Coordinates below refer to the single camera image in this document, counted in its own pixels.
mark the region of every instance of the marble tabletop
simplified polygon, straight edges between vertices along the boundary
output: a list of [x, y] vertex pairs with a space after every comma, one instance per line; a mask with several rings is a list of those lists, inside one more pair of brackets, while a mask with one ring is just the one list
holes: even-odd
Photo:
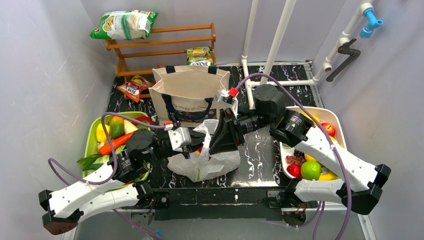
[[[229, 86], [235, 87], [244, 77], [241, 66], [223, 66], [222, 70], [230, 72]], [[249, 66], [249, 73], [261, 73], [264, 66]], [[274, 65], [271, 74], [279, 81], [307, 80], [307, 74], [303, 65]], [[116, 78], [110, 94], [107, 106], [108, 112], [145, 112], [158, 124], [155, 108], [150, 98], [141, 99], [139, 103], [125, 100], [124, 95], [118, 91], [117, 86], [124, 83], [123, 78]], [[309, 86], [288, 86], [286, 89], [303, 105], [315, 107], [315, 101]], [[240, 106], [248, 107], [246, 90], [242, 87], [237, 96]], [[293, 106], [291, 100], [287, 100], [287, 106]], [[289, 179], [283, 174], [280, 164], [279, 143], [268, 133], [269, 128], [262, 128], [246, 134], [244, 146], [239, 147], [241, 156], [240, 166], [225, 175], [200, 182], [192, 182], [185, 176], [175, 174], [167, 168], [168, 160], [162, 159], [152, 162], [152, 171], [149, 175], [149, 184], [155, 188], [216, 188], [216, 187], [275, 187], [286, 186]]]

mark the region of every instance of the blue tap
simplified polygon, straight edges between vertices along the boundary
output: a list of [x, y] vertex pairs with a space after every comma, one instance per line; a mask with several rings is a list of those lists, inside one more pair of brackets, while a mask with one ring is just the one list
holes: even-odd
[[368, 18], [368, 24], [362, 28], [362, 31], [360, 31], [359, 36], [361, 38], [367, 39], [371, 37], [374, 32], [374, 29], [380, 27], [383, 24], [383, 20], [377, 20], [371, 8], [363, 11], [363, 15]]

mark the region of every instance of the black lever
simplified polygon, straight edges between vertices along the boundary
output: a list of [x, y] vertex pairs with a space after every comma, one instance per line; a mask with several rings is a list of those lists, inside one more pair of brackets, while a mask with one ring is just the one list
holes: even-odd
[[344, 60], [340, 66], [338, 66], [328, 77], [327, 82], [332, 82], [334, 78], [341, 72], [343, 69], [345, 69], [351, 62], [353, 62], [359, 55], [361, 55], [361, 51], [357, 49], [351, 48], [351, 45], [356, 42], [356, 38], [353, 38], [350, 40], [350, 42], [346, 42], [342, 46], [340, 46], [337, 50], [339, 54], [345, 54], [349, 55], [349, 57]]

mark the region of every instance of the canvas tote bag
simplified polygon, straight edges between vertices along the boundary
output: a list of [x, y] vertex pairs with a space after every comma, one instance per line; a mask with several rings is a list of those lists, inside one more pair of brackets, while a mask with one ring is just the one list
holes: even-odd
[[153, 69], [156, 84], [149, 88], [159, 124], [179, 121], [197, 127], [205, 119], [219, 119], [225, 108], [215, 100], [228, 89], [230, 72], [207, 66], [167, 66]]

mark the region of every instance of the gray floor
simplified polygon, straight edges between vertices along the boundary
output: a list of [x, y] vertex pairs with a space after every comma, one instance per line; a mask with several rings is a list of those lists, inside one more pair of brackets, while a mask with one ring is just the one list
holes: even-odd
[[[317, 239], [332, 240], [336, 237], [345, 211], [325, 211], [317, 232]], [[179, 219], [153, 221], [147, 226], [147, 218], [140, 215], [132, 220], [151, 232], [161, 231], [163, 240], [310, 240], [315, 223], [298, 230], [286, 227], [282, 221], [263, 219]], [[147, 234], [132, 228], [114, 212], [104, 212], [80, 224], [74, 240], [150, 240]], [[343, 240], [365, 240], [358, 216], [350, 216]]]

